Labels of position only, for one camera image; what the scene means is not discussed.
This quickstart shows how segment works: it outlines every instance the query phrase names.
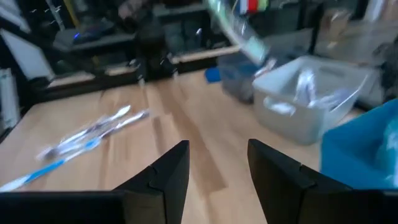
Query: plastic packaging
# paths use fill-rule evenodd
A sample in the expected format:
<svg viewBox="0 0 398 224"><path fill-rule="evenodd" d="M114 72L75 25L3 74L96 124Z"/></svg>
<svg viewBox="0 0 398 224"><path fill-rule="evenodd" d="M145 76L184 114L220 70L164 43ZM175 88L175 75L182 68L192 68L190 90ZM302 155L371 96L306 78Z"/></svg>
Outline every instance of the plastic packaging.
<svg viewBox="0 0 398 224"><path fill-rule="evenodd" d="M270 47L262 41L249 24L235 15L222 0L206 0L210 12L215 16L228 39L239 46L244 54L256 65L266 60Z"/></svg>
<svg viewBox="0 0 398 224"><path fill-rule="evenodd" d="M62 140L59 144L57 144L54 147L49 147L45 149L39 155L37 155L37 158L52 159L54 157L61 156L70 151L78 149L79 147L77 142L80 142L84 138L87 138L90 134L95 134L96 132L100 132L103 128L111 124L113 121L116 121L117 119L126 115L130 110L130 108L131 106L129 105L123 106L114 115L100 118L97 122L95 122L88 128L79 131L78 133L73 134L72 136Z"/></svg>
<svg viewBox="0 0 398 224"><path fill-rule="evenodd" d="M321 75L315 74L321 72L319 70L314 72L311 68L304 68L300 71L294 101L309 108L317 107L332 110L354 93L355 90L339 88L331 94L317 96L315 79Z"/></svg>
<svg viewBox="0 0 398 224"><path fill-rule="evenodd" d="M254 77L258 78L261 75L265 75L267 72L271 71L272 69L275 68L275 66L277 65L277 60L276 58L270 58L268 59L266 65L262 68L260 68L255 74Z"/></svg>

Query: blue bin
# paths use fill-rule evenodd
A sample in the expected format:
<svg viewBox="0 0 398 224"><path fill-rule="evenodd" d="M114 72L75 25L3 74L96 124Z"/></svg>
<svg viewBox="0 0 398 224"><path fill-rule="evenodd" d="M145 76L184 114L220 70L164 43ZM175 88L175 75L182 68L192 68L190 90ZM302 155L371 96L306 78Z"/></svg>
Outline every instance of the blue bin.
<svg viewBox="0 0 398 224"><path fill-rule="evenodd" d="M395 188L392 179L373 164L384 130L397 115L398 100L392 100L325 133L321 173L354 189Z"/></svg>

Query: wooden tabletop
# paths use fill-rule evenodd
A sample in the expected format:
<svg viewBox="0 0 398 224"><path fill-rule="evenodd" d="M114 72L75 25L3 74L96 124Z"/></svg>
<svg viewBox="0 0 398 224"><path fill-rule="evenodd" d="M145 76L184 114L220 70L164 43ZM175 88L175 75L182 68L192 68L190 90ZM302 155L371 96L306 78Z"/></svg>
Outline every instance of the wooden tabletop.
<svg viewBox="0 0 398 224"><path fill-rule="evenodd" d="M318 144L298 146L274 134L256 121L252 106L225 95L219 83L207 84L199 71L35 105L0 145L0 185L42 167L35 156L46 146L124 105L132 105L130 114L150 108L152 116L20 190L111 190L189 139L183 223L265 223L249 173L248 139L318 169Z"/></svg>

